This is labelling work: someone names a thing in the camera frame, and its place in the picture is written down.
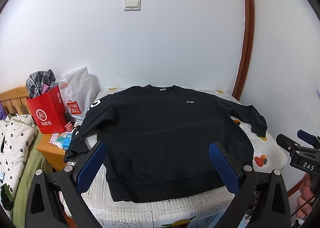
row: blue package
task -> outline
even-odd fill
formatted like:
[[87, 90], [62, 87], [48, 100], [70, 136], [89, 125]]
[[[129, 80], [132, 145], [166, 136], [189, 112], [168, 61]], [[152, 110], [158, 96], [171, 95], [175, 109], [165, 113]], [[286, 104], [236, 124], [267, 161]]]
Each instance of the blue package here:
[[70, 142], [71, 142], [72, 133], [69, 133], [62, 143], [63, 149], [66, 151], [69, 148]]

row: green blanket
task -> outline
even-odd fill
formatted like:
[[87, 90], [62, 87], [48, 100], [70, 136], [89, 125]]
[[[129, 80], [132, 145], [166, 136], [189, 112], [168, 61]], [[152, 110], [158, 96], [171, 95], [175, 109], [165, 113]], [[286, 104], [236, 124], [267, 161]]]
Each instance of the green blanket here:
[[32, 145], [29, 147], [27, 163], [24, 167], [14, 199], [12, 221], [17, 228], [24, 228], [28, 194], [34, 173], [40, 168], [46, 173], [52, 172], [52, 166], [45, 160], [41, 152], [36, 150], [36, 147], [43, 136], [43, 134], [39, 131], [39, 128], [36, 127], [36, 129], [38, 130], [38, 135], [35, 137]]

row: wooden nightstand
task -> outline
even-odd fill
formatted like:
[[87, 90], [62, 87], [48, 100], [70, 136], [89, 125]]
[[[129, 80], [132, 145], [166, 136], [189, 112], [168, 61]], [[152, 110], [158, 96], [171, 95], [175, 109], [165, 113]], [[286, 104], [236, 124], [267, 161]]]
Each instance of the wooden nightstand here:
[[56, 171], [60, 171], [66, 166], [66, 163], [63, 162], [65, 151], [49, 143], [51, 137], [52, 134], [44, 134], [36, 149], [42, 153]]

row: purple fabric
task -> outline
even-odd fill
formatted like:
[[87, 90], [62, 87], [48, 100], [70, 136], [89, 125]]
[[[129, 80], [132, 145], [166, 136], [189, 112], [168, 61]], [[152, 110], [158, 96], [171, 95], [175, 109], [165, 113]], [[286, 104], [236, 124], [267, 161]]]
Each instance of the purple fabric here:
[[5, 120], [7, 113], [5, 112], [2, 104], [0, 103], [0, 120]]

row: finger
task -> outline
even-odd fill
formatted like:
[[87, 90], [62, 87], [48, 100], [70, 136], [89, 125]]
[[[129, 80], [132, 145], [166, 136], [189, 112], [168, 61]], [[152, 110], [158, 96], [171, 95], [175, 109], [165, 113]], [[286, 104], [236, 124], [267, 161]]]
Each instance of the finger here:
[[310, 186], [311, 184], [311, 177], [308, 173], [306, 173], [303, 178], [302, 178], [302, 181], [303, 183], [306, 185], [306, 186]]
[[[302, 206], [305, 202], [306, 202], [306, 200], [304, 200], [302, 196], [299, 196], [299, 197], [298, 197], [298, 199], [297, 199], [297, 204], [298, 204], [299, 207]], [[311, 207], [310, 204], [306, 204], [306, 205], [304, 205], [304, 206], [301, 208], [301, 210], [302, 210], [306, 215], [308, 215], [308, 214], [310, 214], [310, 212], [311, 212], [311, 210], [312, 210], [312, 207]]]
[[296, 217], [299, 219], [304, 219], [306, 217], [305, 213], [302, 212], [302, 210], [300, 209], [298, 212], [296, 212]]
[[310, 187], [306, 186], [304, 183], [302, 183], [300, 186], [300, 193], [305, 200], [309, 200], [314, 195]]

